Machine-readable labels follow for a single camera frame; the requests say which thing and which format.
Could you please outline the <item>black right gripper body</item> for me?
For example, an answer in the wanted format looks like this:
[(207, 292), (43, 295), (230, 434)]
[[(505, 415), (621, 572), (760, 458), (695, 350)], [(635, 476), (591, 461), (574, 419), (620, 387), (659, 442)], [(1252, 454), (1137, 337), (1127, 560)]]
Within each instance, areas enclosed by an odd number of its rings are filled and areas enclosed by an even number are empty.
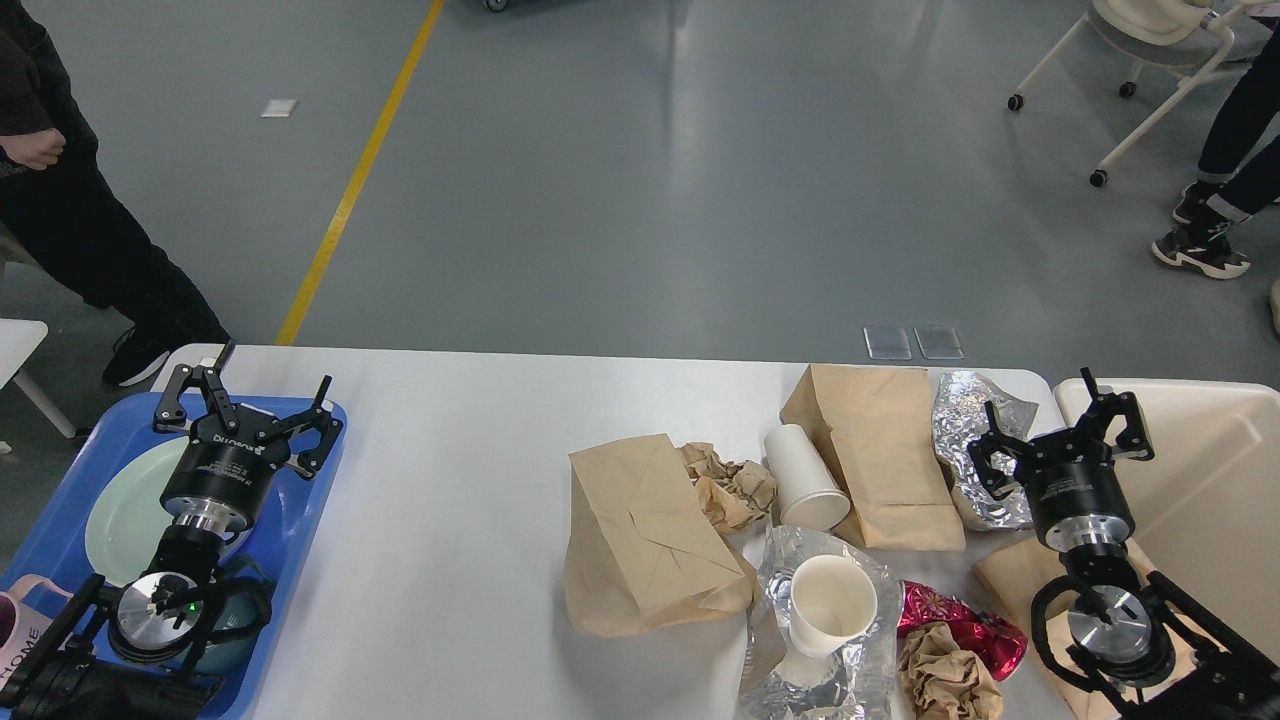
[(1123, 546), (1137, 521), (1121, 491), (1111, 448), (1034, 451), (1018, 460), (1036, 534), (1052, 551)]

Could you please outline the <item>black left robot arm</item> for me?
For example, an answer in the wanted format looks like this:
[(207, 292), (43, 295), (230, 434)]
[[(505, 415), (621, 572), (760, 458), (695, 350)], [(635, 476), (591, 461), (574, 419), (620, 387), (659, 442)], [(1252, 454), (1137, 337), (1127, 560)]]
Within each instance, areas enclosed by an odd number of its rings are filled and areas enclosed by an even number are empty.
[(232, 355), (111, 407), (3, 575), (5, 719), (242, 719), (340, 459), (344, 410), (230, 393)]

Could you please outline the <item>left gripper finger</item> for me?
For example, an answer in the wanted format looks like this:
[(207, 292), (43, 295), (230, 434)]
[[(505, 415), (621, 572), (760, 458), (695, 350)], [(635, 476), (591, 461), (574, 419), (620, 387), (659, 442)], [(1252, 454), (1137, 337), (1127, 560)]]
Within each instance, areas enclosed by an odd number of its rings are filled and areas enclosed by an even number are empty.
[[(332, 377), (325, 375), (308, 407), (285, 418), (274, 418), (260, 430), (261, 457), (271, 473), (288, 468), (303, 479), (312, 479), (324, 468), (344, 428), (344, 423), (324, 405), (330, 383)], [(294, 452), (292, 439), (310, 430), (319, 433), (315, 446)]]
[(236, 343), (228, 341), (212, 365), (177, 365), (169, 375), (154, 411), (152, 430), (156, 433), (191, 433), (198, 419), (192, 418), (184, 410), (180, 396), (188, 389), (197, 389), (204, 400), (206, 415), (214, 416), (216, 425), (230, 436), (238, 433), (241, 419), (221, 382), (221, 373), (234, 350)]

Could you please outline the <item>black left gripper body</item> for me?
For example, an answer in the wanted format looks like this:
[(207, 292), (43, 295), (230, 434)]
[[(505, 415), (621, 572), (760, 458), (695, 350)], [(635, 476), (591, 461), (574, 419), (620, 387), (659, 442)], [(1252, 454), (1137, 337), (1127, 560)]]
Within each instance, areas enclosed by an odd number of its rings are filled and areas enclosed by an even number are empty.
[(210, 501), (230, 511), (232, 527), (256, 524), (273, 477), (291, 456), (289, 441), (252, 445), (220, 433), (198, 436), (188, 443), (160, 496), (173, 516), (195, 511)]

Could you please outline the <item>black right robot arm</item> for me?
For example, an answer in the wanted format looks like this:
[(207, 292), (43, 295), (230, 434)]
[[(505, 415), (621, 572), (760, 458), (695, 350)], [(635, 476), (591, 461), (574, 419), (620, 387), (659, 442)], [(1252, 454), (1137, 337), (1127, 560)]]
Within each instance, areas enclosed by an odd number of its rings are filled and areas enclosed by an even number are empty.
[(1126, 541), (1137, 523), (1120, 459), (1155, 451), (1137, 396), (1098, 386), (1071, 427), (1024, 441), (993, 402), (968, 452), (992, 498), (1027, 496), (1038, 541), (1065, 573), (1030, 605), (1030, 641), (1050, 673), (1103, 696), (1124, 719), (1275, 719), (1277, 665), (1162, 573), (1140, 575)]

